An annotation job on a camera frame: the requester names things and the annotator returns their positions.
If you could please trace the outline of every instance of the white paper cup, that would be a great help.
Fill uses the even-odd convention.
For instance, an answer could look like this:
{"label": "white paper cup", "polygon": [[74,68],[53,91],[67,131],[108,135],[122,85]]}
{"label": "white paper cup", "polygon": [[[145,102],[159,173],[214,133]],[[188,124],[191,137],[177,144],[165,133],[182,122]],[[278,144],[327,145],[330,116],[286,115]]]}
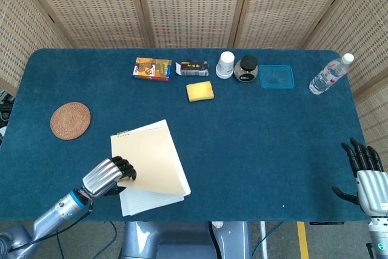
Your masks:
{"label": "white paper cup", "polygon": [[221,54],[216,66],[216,74],[222,79],[227,79],[233,75],[233,65],[235,56],[232,52],[225,51]]}

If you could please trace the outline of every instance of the glass jar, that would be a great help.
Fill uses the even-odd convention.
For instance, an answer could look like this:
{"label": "glass jar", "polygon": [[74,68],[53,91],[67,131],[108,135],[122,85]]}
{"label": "glass jar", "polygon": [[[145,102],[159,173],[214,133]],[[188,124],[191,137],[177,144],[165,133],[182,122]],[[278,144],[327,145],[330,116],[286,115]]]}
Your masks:
{"label": "glass jar", "polygon": [[252,55],[244,56],[235,65],[234,73],[241,82],[249,82],[256,78],[259,72],[257,59]]}

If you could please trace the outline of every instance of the notebook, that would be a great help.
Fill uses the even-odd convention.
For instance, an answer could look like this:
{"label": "notebook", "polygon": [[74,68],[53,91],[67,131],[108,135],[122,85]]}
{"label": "notebook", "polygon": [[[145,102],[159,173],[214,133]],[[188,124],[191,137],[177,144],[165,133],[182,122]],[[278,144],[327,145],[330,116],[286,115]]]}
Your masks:
{"label": "notebook", "polygon": [[110,137],[112,156],[127,159],[136,180],[123,178],[118,186],[123,217],[177,203],[191,193],[166,120]]}

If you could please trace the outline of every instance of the small package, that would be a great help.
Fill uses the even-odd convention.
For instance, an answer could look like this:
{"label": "small package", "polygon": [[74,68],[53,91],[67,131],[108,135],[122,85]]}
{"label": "small package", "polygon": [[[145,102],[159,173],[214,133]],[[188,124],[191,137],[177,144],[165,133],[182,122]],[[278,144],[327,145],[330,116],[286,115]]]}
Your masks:
{"label": "small package", "polygon": [[171,60],[136,58],[134,78],[170,81]]}
{"label": "small package", "polygon": [[182,61],[176,64],[175,72],[179,75],[208,76],[209,68],[206,61]]}

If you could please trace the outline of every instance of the black cable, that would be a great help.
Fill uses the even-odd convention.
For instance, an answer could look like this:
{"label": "black cable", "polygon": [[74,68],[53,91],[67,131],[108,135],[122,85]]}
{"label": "black cable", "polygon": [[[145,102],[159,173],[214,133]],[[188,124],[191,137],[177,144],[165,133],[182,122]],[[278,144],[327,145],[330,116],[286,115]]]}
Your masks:
{"label": "black cable", "polygon": [[122,247],[120,249],[119,257],[117,257],[117,259],[121,259],[121,255],[122,255]]}
{"label": "black cable", "polygon": [[274,227],[263,239],[261,239],[260,241],[259,241],[259,243],[257,243],[257,245],[256,245],[256,248],[255,248],[255,250],[253,251],[253,253],[252,253],[252,258],[254,258],[255,257],[255,254],[256,254],[256,251],[258,250],[258,248],[259,248],[259,246],[261,245],[261,243],[262,242],[264,242],[264,240],[266,240],[266,239],[268,239],[269,237],[271,237],[271,235],[273,234],[273,233],[275,233],[282,225],[283,225],[283,221],[282,222],[280,222],[280,224],[279,225],[277,225],[276,227]]}
{"label": "black cable", "polygon": [[373,248],[372,243],[367,243],[366,248],[368,248],[368,253],[369,253],[370,259],[375,259],[375,256],[373,256],[373,251],[372,251],[372,248]]}
{"label": "black cable", "polygon": [[93,259],[96,259],[98,256],[100,256],[106,249],[109,248],[110,245],[112,245],[115,241],[116,241],[116,238],[117,238],[117,229],[116,229],[116,226],[115,224],[113,224],[112,221],[109,222],[113,229],[115,230],[115,236],[113,237],[112,241],[110,241],[105,247],[103,247],[100,251],[98,251],[98,253],[93,257]]}
{"label": "black cable", "polygon": [[[84,218],[86,218],[88,215],[90,215],[92,213],[92,210],[93,210],[93,204],[91,204],[89,206],[89,210],[87,211],[86,214],[84,214],[81,218],[79,218],[74,223],[72,223],[69,227],[65,227],[63,230],[59,231],[58,234],[61,234],[61,233],[65,232],[65,231],[69,230],[71,227],[75,226],[76,224],[78,224],[80,221],[82,221]],[[20,247],[17,247],[17,248],[13,248],[13,249],[9,250],[9,252],[14,252],[14,251],[23,249],[25,247],[28,247],[28,246],[30,246],[32,244],[39,243],[41,241],[47,240],[49,238],[52,238],[52,237],[56,236],[56,234],[57,233],[54,233],[54,234],[51,234],[51,235],[47,235],[47,236],[43,236],[42,238],[39,238],[39,239],[37,239],[35,241],[29,242],[29,243],[24,244],[24,245],[22,245]]]}
{"label": "black cable", "polygon": [[59,251],[61,252],[62,259],[65,259],[65,255],[63,254],[63,250],[61,246],[61,241],[59,240],[58,230],[56,230],[56,242],[58,243],[58,247],[59,247]]}
{"label": "black cable", "polygon": [[214,248],[216,249],[217,259],[222,259],[221,250],[219,249],[216,236],[214,235],[213,225],[211,221],[208,222],[208,226],[209,226],[210,237],[212,238]]}

